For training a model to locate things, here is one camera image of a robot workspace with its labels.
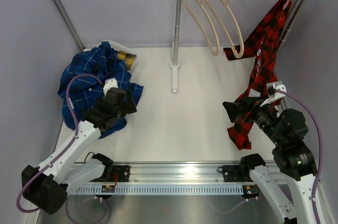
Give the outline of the yellow plaid shirt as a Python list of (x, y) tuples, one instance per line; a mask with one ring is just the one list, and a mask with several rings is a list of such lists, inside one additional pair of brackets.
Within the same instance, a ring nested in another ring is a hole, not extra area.
[(124, 61), (128, 70), (132, 70), (137, 62), (138, 56), (125, 51), (118, 51), (117, 58)]

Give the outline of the blue plaid shirt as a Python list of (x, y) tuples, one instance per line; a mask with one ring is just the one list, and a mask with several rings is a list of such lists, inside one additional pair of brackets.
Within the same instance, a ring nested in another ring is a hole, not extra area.
[(127, 70), (124, 61), (117, 58), (116, 51), (108, 42), (102, 41), (90, 50), (76, 54), (71, 63), (65, 68), (61, 75), (58, 95), (63, 99), (62, 118), (66, 126), (75, 129), (75, 123), (66, 100), (66, 90), (71, 79), (77, 75), (84, 76), (76, 79), (70, 87), (70, 105), (73, 108), (77, 120), (81, 120), (85, 111), (93, 106), (99, 97), (104, 96), (102, 85), (93, 77), (85, 74), (95, 75), (101, 82), (110, 78), (116, 78), (118, 87), (133, 95), (137, 105), (144, 87), (132, 83), (131, 71)]

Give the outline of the white plastic basket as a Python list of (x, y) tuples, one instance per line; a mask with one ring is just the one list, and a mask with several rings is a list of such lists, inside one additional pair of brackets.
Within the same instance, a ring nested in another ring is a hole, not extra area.
[(116, 51), (116, 53), (118, 51), (125, 51), (125, 52), (128, 52), (128, 53), (131, 53), (131, 54), (135, 54), (134, 52), (131, 51), (130, 48), (120, 44), (120, 43), (117, 43), (115, 41), (112, 41), (112, 40), (105, 40), (105, 42), (108, 42), (109, 45)]

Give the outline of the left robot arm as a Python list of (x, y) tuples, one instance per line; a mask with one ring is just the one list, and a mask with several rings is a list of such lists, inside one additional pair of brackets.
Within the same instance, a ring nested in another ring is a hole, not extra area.
[(110, 88), (89, 108), (68, 138), (38, 166), (28, 165), (21, 173), (21, 197), (48, 214), (56, 213), (69, 194), (90, 181), (108, 181), (114, 176), (114, 162), (95, 154), (85, 164), (73, 168), (80, 155), (114, 123), (137, 111), (129, 90)]

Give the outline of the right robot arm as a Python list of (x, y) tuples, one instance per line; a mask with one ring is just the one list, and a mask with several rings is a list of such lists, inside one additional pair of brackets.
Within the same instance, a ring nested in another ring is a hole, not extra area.
[(328, 223), (325, 207), (318, 199), (320, 162), (304, 143), (308, 133), (303, 113), (285, 109), (277, 115), (274, 101), (287, 96), (278, 90), (272, 98), (246, 97), (242, 102), (223, 102), (231, 122), (245, 118), (254, 122), (274, 143), (272, 150), (279, 171), (285, 176), (292, 198), (284, 194), (271, 178), (269, 169), (259, 154), (241, 158), (239, 174), (253, 181), (264, 194), (278, 223)]

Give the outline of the red plaid shirt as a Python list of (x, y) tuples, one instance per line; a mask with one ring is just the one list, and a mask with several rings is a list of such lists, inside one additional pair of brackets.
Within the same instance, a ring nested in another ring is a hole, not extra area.
[[(268, 96), (266, 84), (277, 81), (274, 74), (276, 56), (291, 5), (291, 2), (287, 2), (287, 0), (276, 2), (244, 41), (244, 51), (241, 58), (236, 58), (231, 48), (223, 48), (229, 61), (255, 58), (248, 88), (235, 102), (241, 102), (243, 97), (266, 98)], [(252, 126), (253, 122), (244, 123), (244, 118), (240, 118), (232, 127), (227, 129), (230, 139), (238, 150), (251, 149), (248, 134)]]

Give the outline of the aluminium mounting rail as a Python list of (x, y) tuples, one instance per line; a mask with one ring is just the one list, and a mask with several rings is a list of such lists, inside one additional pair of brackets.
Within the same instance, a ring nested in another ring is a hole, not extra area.
[(103, 166), (97, 160), (75, 163), (76, 168), (85, 169), (84, 183), (202, 183), (230, 182), (244, 183), (239, 162), (114, 162)]

